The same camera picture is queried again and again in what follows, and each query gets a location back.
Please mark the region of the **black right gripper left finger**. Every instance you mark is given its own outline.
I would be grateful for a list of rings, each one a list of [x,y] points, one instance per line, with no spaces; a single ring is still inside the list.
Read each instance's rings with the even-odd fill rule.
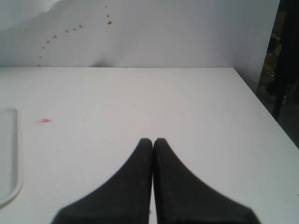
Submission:
[[[143,138],[123,166],[102,186],[62,208],[54,224],[147,224],[153,146]]]

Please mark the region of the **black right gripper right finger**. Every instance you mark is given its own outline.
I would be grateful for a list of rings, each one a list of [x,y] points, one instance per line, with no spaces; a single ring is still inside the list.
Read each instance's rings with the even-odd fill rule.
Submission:
[[[166,139],[153,147],[153,183],[159,224],[257,224],[252,209],[197,178]]]

